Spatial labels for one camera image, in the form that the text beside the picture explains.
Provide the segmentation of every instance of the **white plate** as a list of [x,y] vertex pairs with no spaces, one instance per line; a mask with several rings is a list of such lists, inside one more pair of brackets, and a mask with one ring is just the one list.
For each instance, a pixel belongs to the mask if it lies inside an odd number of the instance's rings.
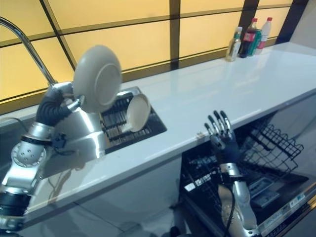
[[146,124],[150,114],[151,105],[144,94],[138,94],[129,102],[126,112],[126,125],[122,132],[138,132]]
[[79,59],[74,75],[74,96],[85,96],[81,108],[87,113],[108,110],[122,83],[118,58],[107,47],[96,45]]

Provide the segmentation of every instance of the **white countertop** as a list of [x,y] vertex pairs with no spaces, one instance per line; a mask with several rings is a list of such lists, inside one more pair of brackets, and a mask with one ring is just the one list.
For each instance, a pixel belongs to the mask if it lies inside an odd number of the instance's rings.
[[[57,202],[75,201],[206,141],[197,133],[206,135],[203,124],[213,110],[224,110],[238,127],[316,93],[316,50],[284,43],[258,56],[232,63],[217,59],[126,82],[122,88],[133,86],[147,95],[168,130],[72,170]],[[59,176],[50,178],[53,184]],[[42,180],[29,211],[46,206],[51,191],[47,179]]]

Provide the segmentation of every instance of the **frosted glass window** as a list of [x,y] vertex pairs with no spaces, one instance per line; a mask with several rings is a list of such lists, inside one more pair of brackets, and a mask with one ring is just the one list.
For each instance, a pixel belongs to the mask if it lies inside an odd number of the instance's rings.
[[169,0],[49,0],[61,29],[169,15]]
[[180,20],[180,57],[228,46],[241,12]]
[[189,13],[242,7],[244,0],[181,0],[180,12]]
[[255,15],[255,17],[258,18],[257,27],[260,29],[266,22],[267,18],[272,17],[273,19],[271,23],[271,31],[269,37],[278,36],[289,9],[289,7],[258,9]]
[[[53,31],[38,0],[0,0],[0,16],[18,26],[27,36]],[[12,31],[0,27],[0,41],[16,38]]]
[[[32,44],[55,80],[73,80],[74,71],[56,38]],[[0,100],[46,87],[46,78],[24,45],[0,48]]]
[[259,0],[258,6],[279,5],[279,4],[291,5],[292,2],[293,2],[293,0]]
[[122,69],[170,60],[169,21],[65,35],[76,61],[96,44],[109,47]]

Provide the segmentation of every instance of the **wire rack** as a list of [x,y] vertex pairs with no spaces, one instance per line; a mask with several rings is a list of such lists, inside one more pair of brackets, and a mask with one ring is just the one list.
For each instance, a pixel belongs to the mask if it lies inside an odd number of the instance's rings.
[[121,130],[126,124],[126,111],[133,96],[132,93],[121,96],[111,109],[101,114],[103,131],[107,137],[107,154],[167,131],[157,113],[151,108],[148,120],[140,131],[122,133]]
[[[272,124],[261,122],[252,126],[240,148],[242,159],[237,164],[241,174],[246,176],[248,185],[262,177],[276,182],[297,168],[294,159],[304,149],[303,145],[296,144],[295,140],[289,139]],[[201,192],[213,204],[217,214],[220,214],[218,184],[212,181],[211,175],[220,172],[219,165],[212,153],[200,153],[183,155],[182,187],[187,193],[192,190]]]

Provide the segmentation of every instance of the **robot finger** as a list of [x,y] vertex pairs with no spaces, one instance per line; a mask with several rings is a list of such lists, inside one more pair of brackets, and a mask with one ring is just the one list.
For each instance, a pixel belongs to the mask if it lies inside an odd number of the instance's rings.
[[211,125],[213,126],[213,128],[214,128],[214,130],[215,130],[215,134],[220,134],[219,128],[218,128],[218,126],[217,126],[215,120],[212,118],[212,116],[209,115],[209,116],[207,116],[207,117],[208,117],[208,119],[210,120]]
[[234,133],[232,126],[231,126],[231,122],[229,121],[229,119],[224,111],[221,111],[220,114],[224,119],[224,126],[226,128],[226,132],[231,137],[231,135]]
[[211,135],[211,136],[214,135],[214,130],[211,129],[211,127],[207,123],[205,123],[204,126],[206,127],[209,135]]
[[215,115],[215,117],[216,117],[216,119],[217,119],[217,122],[218,122],[218,124],[219,124],[219,126],[220,126],[221,135],[222,135],[223,133],[226,133],[226,129],[225,129],[225,127],[224,127],[224,122],[222,121],[221,117],[219,116],[219,114],[218,114],[218,112],[217,112],[216,110],[214,110],[214,115]]

